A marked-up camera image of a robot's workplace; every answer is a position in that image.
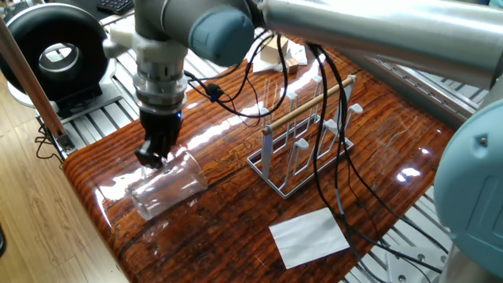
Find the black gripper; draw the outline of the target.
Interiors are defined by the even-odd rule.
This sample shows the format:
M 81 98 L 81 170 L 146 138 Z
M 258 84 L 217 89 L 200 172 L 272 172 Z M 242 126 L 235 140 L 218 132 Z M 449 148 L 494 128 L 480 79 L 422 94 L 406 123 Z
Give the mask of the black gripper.
M 145 140 L 135 156 L 142 166 L 158 169 L 177 144 L 182 113 L 161 115 L 141 110 L 140 123 L 145 130 Z

